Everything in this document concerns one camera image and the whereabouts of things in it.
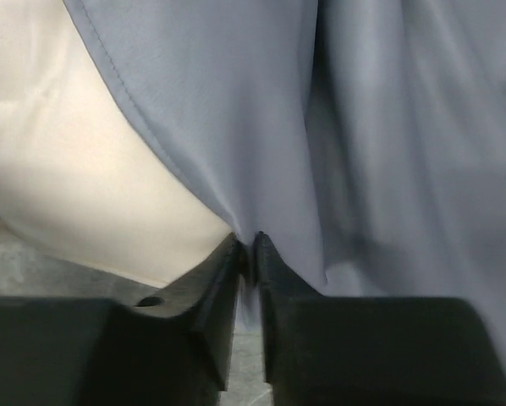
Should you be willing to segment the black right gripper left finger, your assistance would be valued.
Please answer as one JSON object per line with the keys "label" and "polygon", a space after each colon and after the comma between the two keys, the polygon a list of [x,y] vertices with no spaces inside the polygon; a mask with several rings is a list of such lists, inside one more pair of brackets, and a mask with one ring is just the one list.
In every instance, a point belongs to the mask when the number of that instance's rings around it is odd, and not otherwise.
{"label": "black right gripper left finger", "polygon": [[0,297],[0,405],[214,405],[227,386],[241,246],[134,306]]}

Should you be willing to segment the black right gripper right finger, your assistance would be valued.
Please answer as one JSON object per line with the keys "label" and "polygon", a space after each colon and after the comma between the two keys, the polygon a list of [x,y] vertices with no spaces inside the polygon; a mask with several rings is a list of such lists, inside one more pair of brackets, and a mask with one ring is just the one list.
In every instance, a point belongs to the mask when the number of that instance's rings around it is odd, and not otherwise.
{"label": "black right gripper right finger", "polygon": [[468,302],[322,295],[264,233],[255,264],[276,405],[506,405],[506,373]]}

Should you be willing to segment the cream pillow with bear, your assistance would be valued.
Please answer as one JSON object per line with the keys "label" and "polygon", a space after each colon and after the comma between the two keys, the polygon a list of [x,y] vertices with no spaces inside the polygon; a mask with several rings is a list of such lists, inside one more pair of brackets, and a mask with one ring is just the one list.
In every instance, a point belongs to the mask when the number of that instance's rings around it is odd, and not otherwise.
{"label": "cream pillow with bear", "polygon": [[129,125],[60,1],[0,1],[0,219],[49,255],[157,288],[230,232]]}

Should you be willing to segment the grey pillowcase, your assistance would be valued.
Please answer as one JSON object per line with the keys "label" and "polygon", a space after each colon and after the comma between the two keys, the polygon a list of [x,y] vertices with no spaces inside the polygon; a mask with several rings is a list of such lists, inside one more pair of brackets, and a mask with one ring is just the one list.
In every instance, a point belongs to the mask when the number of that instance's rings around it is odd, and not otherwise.
{"label": "grey pillowcase", "polygon": [[327,295],[468,299],[506,345],[506,1],[69,1],[140,137]]}

